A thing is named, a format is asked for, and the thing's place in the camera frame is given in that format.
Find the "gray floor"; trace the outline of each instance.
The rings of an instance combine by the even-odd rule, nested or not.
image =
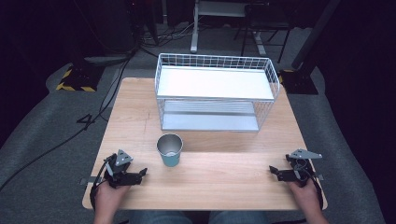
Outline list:
[[[205,29],[200,33],[198,54],[238,56],[242,36],[233,40],[236,30],[230,27]],[[295,29],[281,63],[276,70],[291,68],[291,62],[309,36],[310,30]],[[191,36],[174,40],[160,48],[147,48],[154,54],[190,53]],[[268,57],[276,61],[279,47],[266,48]],[[245,56],[258,57],[254,45],[247,46]],[[140,50],[126,66],[124,77],[154,77],[157,59]],[[87,114],[97,115],[119,65],[109,66],[102,75],[97,92],[56,91],[69,64],[48,78],[49,95],[21,121],[0,150],[1,175],[4,183],[15,171],[38,155],[62,143],[83,128],[76,123]],[[324,95],[324,80],[316,69],[312,76],[319,95],[288,97],[308,149],[321,153],[314,161],[325,180],[322,187],[329,202],[324,211],[331,223],[385,223],[372,183],[357,163],[341,134]],[[110,108],[104,117],[108,118]],[[98,118],[87,131],[53,150],[20,172],[0,192],[0,223],[92,223],[93,211],[82,207],[85,191],[78,184],[91,174],[93,162],[106,129],[106,121]],[[116,222],[127,219],[127,211],[119,211]],[[299,211],[269,211],[271,222],[302,218]]]

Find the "person's leg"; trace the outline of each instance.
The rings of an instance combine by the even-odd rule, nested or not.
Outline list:
[[[192,224],[181,211],[134,210],[129,218],[130,224]]]
[[[209,224],[268,224],[263,211],[213,211]]]

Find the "metal cup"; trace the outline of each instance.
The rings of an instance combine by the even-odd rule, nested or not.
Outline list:
[[[173,167],[178,165],[182,148],[183,141],[175,133],[166,133],[157,141],[157,150],[166,166]]]

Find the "human hand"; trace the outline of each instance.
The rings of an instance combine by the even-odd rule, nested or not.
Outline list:
[[[303,210],[308,223],[328,223],[322,214],[317,188],[312,179],[308,179],[303,188],[300,188],[297,182],[287,183],[294,194],[294,199],[301,210]]]
[[[119,209],[120,203],[124,195],[131,186],[120,186],[113,189],[105,181],[101,183],[96,192],[95,197],[95,218],[94,224],[112,223],[113,217]]]

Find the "white wire basket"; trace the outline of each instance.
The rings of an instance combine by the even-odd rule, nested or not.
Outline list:
[[[279,80],[268,58],[163,53],[155,92],[162,130],[258,132]]]

